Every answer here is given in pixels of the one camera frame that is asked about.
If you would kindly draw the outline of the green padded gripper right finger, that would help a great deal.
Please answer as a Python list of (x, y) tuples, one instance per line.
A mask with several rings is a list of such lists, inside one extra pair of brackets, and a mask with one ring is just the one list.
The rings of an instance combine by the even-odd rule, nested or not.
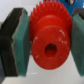
[(79, 72), (84, 72), (84, 8), (72, 14), (71, 52)]

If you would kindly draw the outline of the green padded gripper left finger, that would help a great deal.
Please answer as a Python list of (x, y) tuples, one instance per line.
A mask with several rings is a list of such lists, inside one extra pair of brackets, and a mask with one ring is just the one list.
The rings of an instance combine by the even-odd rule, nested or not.
[(31, 50), (29, 17), (14, 8), (0, 27), (0, 56), (7, 76), (25, 76)]

